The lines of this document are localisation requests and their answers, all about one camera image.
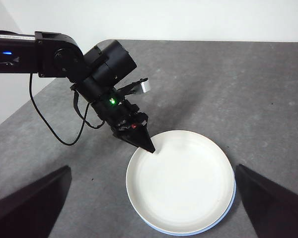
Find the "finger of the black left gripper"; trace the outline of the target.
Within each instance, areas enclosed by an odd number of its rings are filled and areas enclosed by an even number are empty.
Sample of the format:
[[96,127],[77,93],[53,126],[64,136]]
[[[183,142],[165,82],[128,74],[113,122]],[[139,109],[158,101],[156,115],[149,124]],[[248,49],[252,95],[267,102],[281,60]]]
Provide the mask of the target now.
[[140,147],[150,153],[155,152],[155,147],[146,126],[138,125],[125,130],[113,130],[113,135],[135,147]]

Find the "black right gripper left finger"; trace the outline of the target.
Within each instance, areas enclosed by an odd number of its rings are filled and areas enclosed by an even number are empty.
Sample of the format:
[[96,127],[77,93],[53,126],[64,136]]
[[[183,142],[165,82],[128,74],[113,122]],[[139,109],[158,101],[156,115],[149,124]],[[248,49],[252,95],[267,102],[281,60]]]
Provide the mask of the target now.
[[0,199],[0,238],[47,238],[72,182],[63,166]]

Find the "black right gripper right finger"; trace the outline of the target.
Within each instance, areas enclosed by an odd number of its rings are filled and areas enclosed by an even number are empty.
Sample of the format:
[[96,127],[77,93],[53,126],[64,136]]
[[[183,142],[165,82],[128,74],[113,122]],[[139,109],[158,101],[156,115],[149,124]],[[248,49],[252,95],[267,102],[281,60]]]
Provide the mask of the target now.
[[259,238],[298,238],[298,195],[239,164],[235,180]]

